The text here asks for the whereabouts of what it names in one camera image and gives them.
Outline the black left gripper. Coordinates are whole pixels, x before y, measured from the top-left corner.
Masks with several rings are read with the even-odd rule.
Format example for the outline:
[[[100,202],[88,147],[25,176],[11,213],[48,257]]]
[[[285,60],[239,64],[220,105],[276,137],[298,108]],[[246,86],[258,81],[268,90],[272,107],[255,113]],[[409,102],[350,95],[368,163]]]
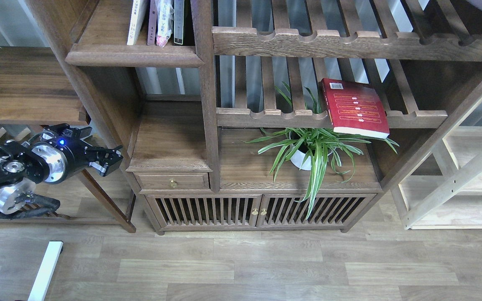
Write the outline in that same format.
[[[123,156],[120,149],[93,146],[84,139],[90,136],[92,127],[73,128],[63,123],[44,129],[44,140],[34,143],[32,152],[42,157],[49,166],[49,173],[43,180],[49,184],[58,184],[91,166],[105,177],[117,170]]]

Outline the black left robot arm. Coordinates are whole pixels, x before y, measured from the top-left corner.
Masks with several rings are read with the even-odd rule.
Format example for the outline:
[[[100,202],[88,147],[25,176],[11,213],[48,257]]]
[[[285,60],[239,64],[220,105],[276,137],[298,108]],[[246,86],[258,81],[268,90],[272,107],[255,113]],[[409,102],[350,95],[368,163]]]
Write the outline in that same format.
[[[24,143],[0,145],[0,219],[23,219],[54,213],[60,201],[34,193],[38,183],[57,184],[89,166],[100,176],[109,175],[122,162],[119,147],[88,144],[91,127],[68,124],[47,127]]]

